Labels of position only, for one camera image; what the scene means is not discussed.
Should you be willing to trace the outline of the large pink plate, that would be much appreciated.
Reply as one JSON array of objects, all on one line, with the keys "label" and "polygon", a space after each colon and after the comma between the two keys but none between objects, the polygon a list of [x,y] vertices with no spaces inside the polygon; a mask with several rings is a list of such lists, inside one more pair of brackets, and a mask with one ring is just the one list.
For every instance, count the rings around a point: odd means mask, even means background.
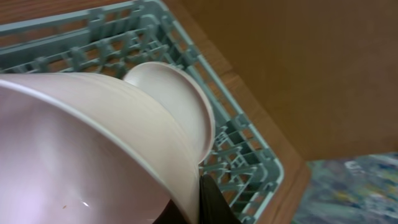
[{"label": "large pink plate", "polygon": [[183,70],[164,62],[135,66],[123,80],[157,100],[181,125],[198,163],[209,155],[215,142],[215,116],[199,84]]}]

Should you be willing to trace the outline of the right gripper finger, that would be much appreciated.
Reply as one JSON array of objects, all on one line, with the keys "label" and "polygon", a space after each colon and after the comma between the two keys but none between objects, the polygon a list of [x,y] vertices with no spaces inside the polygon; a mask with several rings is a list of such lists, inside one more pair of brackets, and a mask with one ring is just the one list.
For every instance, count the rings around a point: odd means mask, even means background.
[{"label": "right gripper finger", "polygon": [[200,223],[241,224],[230,209],[212,176],[200,177]]}]

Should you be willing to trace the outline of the pink bowl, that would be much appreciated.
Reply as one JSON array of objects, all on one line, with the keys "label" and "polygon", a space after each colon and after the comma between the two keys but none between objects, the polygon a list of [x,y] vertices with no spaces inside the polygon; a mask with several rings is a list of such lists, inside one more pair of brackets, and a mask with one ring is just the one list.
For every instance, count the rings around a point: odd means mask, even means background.
[{"label": "pink bowl", "polygon": [[155,99],[94,73],[1,75],[2,223],[199,221],[198,164]]}]

